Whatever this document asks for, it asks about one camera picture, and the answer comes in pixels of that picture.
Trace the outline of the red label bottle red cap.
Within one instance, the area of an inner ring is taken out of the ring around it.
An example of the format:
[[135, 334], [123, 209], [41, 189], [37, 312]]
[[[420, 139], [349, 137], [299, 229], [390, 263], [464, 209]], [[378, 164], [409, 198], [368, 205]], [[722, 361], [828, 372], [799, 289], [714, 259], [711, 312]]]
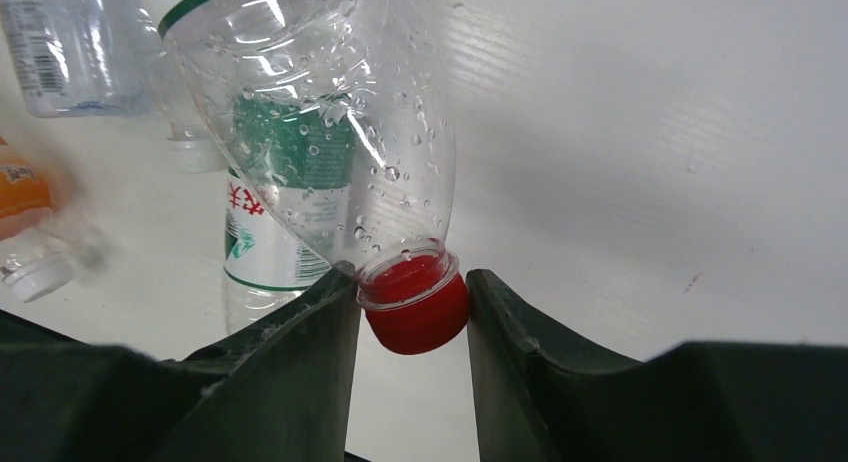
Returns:
[[470, 314], [432, 0], [141, 0], [235, 172], [401, 355]]

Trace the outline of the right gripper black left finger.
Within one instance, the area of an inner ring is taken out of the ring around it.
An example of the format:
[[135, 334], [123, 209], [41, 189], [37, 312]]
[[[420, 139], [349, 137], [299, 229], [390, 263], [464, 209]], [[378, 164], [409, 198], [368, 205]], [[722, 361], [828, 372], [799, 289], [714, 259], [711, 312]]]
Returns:
[[183, 360], [1, 315], [5, 461], [346, 461], [360, 311], [338, 272]]

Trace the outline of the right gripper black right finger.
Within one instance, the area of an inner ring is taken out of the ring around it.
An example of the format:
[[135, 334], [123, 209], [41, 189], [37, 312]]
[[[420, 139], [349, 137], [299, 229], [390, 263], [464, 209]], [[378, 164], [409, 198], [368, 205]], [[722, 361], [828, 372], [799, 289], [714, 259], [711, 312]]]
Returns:
[[484, 461], [843, 461], [847, 351], [685, 342], [641, 362], [466, 278]]

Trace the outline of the green label green cap bottle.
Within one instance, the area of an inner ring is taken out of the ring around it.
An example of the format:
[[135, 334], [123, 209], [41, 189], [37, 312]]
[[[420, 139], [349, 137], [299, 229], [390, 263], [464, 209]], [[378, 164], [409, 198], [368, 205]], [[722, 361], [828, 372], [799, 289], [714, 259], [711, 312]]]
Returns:
[[235, 333], [299, 297], [330, 268], [262, 206], [291, 208], [318, 244], [332, 248], [346, 212], [354, 154], [346, 120], [325, 120], [318, 108], [240, 97], [233, 129], [241, 141], [248, 187], [228, 171], [224, 233], [223, 305]]

